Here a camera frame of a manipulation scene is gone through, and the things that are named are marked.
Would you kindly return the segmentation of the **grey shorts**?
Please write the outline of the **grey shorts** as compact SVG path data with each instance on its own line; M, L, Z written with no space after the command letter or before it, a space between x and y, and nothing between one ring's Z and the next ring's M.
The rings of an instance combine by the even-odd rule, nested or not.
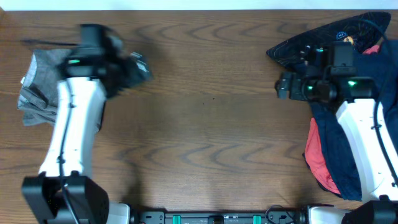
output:
M58 66L71 52L70 49L35 49L29 69L21 80L17 109L24 112L23 124L34 126L55 124L57 118L60 79Z

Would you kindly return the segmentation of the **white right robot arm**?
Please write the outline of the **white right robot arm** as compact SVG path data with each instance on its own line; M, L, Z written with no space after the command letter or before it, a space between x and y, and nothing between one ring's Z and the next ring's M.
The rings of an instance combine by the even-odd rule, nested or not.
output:
M278 98L326 103L349 142L361 183L362 206L343 210L309 205L297 223L397 223L397 153L388 133L380 96L371 77L358 76L349 42L306 45L302 74L284 72L275 83Z

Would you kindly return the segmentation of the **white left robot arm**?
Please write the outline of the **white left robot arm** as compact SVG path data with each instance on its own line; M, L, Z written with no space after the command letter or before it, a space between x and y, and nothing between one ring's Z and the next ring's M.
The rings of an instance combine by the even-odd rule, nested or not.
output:
M82 24L80 43L57 67L58 108L47 155L22 194L39 223L138 223L92 179L92 149L109 98L152 78L143 55L123 54L110 27Z

